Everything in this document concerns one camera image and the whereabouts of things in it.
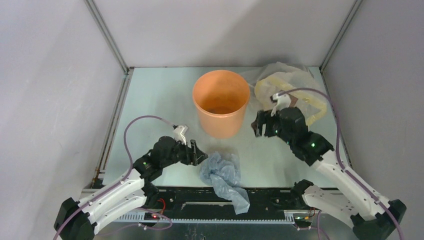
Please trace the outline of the blue plastic trash bag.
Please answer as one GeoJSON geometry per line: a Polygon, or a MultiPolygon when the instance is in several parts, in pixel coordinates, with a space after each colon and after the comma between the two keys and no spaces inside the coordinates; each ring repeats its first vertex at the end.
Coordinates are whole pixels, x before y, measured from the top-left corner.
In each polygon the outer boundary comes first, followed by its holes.
{"type": "Polygon", "coordinates": [[[242,187],[240,160],[233,153],[211,153],[201,164],[200,180],[211,186],[217,197],[230,201],[236,215],[245,214],[251,206],[242,187]]]}

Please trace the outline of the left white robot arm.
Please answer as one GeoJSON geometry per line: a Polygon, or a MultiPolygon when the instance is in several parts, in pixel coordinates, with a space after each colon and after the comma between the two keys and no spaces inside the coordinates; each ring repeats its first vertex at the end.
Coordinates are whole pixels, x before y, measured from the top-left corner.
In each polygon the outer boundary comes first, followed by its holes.
{"type": "Polygon", "coordinates": [[[177,163],[198,166],[207,158],[193,139],[185,145],[170,136],[160,137],[152,149],[114,182],[79,200],[66,199],[53,225],[56,235],[63,240],[92,240],[125,213],[155,207],[159,190],[153,181],[162,175],[164,168],[177,163]]]}

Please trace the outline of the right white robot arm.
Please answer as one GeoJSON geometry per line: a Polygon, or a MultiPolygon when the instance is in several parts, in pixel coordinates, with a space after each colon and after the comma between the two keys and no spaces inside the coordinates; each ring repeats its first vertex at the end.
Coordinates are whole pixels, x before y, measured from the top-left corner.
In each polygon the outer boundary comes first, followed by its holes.
{"type": "Polygon", "coordinates": [[[297,107],[259,110],[251,127],[256,137],[283,140],[296,158],[327,177],[341,193],[325,193],[303,179],[290,190],[295,208],[322,210],[350,227],[359,240],[385,240],[400,226],[406,205],[399,199],[389,200],[367,184],[340,159],[329,141],[309,130],[297,107]]]}

